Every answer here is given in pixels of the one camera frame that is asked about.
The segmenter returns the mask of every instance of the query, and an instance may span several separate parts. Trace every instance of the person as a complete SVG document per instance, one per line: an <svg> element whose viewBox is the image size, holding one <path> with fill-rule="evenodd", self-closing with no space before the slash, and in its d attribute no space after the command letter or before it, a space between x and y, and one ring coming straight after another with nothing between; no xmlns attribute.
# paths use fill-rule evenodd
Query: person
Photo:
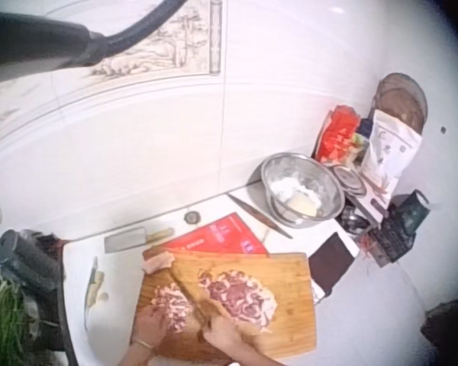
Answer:
<svg viewBox="0 0 458 366"><path fill-rule="evenodd" d="M235 324L223 316L213 316L202 332L205 340L243 366L283 366L259 353L243 341ZM148 306L134 322L132 344L119 366L145 366L154 356L168 330L168 319L162 309Z"/></svg>

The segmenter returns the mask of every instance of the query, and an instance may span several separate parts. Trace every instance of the person's left hand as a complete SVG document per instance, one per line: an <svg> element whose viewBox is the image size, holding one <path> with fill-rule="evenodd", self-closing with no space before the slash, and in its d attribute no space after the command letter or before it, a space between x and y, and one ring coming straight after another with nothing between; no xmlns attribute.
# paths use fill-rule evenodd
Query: person's left hand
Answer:
<svg viewBox="0 0 458 366"><path fill-rule="evenodd" d="M134 322L133 340L157 347L165 338L168 319L163 308L148 305L144 307Z"/></svg>

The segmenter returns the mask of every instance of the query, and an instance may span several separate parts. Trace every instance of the green vegetable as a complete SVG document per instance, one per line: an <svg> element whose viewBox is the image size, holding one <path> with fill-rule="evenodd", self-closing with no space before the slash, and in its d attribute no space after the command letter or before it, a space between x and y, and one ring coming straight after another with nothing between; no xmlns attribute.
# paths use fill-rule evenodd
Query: green vegetable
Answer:
<svg viewBox="0 0 458 366"><path fill-rule="evenodd" d="M27 314L20 287L0 278L0 366L24 364L27 330Z"/></svg>

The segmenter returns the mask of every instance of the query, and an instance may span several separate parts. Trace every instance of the hand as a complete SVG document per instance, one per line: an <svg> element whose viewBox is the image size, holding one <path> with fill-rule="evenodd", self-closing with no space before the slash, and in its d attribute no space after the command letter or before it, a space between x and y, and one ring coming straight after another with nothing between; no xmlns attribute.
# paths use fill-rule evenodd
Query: hand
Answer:
<svg viewBox="0 0 458 366"><path fill-rule="evenodd" d="M144 307L134 322L132 338L157 347L165 338L168 319L163 308L151 305Z"/></svg>
<svg viewBox="0 0 458 366"><path fill-rule="evenodd" d="M231 357L237 348L244 345L236 325L223 316L215 316L203 329L204 338L215 348Z"/></svg>

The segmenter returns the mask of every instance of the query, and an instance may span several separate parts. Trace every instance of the metal bowl rim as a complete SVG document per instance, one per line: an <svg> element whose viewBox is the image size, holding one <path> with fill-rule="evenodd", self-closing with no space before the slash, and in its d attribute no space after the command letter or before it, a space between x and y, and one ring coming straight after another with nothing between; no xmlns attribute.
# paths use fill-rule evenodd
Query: metal bowl rim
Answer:
<svg viewBox="0 0 458 366"><path fill-rule="evenodd" d="M330 213L329 215L327 215L325 217L313 217L313 216L308 216L308 215L306 215L306 214L304 214L302 212L299 212L297 210L294 210L293 208L288 207L286 204L281 202L280 199L278 199L277 196L275 196L273 194L272 190L270 189L269 184L266 181L265 170L266 170L266 166L268 165L268 163L270 161L272 161L273 159L276 159L276 158L283 157L283 156L285 156L285 157L293 157L293 158L302 159L302 160L307 160L308 162L310 162L312 164L320 166L324 170L324 172L326 172L326 174L331 178L331 180L334 182L334 184L337 187L337 190L338 190L339 195L340 195L340 200L341 200L341 205L340 205L339 209L334 211L333 213ZM325 165L321 164L320 162L318 162L315 159L309 158L308 156L306 156L304 154L298 154L296 152L278 152L277 154L273 154L273 155L269 156L268 158L265 159L265 161L261 165L261 179L263 181L263 184L265 185L266 191L268 192L268 194L270 194L272 196L272 198L275 201L277 201L279 204L281 204L283 207L285 207L287 210L289 210L293 214L299 215L304 220L325 221L325 220L334 219L344 208L344 192L343 192L343 189L341 187L340 182L333 175L333 173L330 172L329 169L327 169L325 167Z"/></svg>

